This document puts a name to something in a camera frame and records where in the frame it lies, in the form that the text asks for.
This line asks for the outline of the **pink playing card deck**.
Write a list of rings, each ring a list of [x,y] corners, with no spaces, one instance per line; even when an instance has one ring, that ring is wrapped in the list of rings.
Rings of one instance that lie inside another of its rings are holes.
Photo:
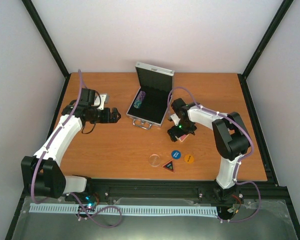
[[[197,130],[197,127],[195,124],[183,125],[182,130],[185,135],[189,135],[189,134],[195,135],[195,131]]]

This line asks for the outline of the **aluminium poker case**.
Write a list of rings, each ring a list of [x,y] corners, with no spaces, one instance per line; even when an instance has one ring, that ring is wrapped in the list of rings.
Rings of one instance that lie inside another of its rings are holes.
[[[137,128],[150,130],[152,126],[161,127],[172,99],[175,71],[142,62],[135,64],[135,71],[139,88],[126,115]],[[146,96],[140,108],[136,109],[133,103],[140,91],[145,91]]]

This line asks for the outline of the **black red triangle token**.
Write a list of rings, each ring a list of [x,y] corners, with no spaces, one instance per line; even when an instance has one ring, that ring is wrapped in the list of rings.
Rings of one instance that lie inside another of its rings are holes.
[[[175,172],[174,161],[171,159],[170,161],[164,163],[162,167],[170,172]]]

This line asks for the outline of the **clear round disc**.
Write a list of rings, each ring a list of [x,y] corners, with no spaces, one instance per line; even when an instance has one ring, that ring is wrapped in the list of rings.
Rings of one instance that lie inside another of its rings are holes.
[[[148,159],[148,163],[152,167],[158,167],[161,164],[161,157],[157,154],[152,154]]]

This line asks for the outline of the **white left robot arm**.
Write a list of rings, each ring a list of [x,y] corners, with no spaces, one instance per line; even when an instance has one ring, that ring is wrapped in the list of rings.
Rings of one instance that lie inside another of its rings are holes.
[[[83,132],[87,123],[95,126],[119,121],[121,115],[118,109],[105,107],[108,100],[106,93],[82,88],[78,98],[62,110],[58,124],[43,146],[33,156],[22,159],[23,184],[31,198],[57,199],[70,193],[76,193],[85,202],[93,198],[94,188],[88,185],[86,176],[66,176],[60,166],[70,143]]]

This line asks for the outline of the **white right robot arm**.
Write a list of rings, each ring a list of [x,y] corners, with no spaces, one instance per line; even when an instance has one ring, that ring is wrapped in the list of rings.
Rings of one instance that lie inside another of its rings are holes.
[[[195,103],[186,104],[181,98],[171,104],[174,111],[169,120],[174,123],[167,133],[173,142],[182,136],[194,135],[196,124],[213,131],[215,145],[221,156],[216,182],[223,190],[236,184],[239,166],[248,148],[253,147],[252,139],[241,116],[237,112],[220,113]]]

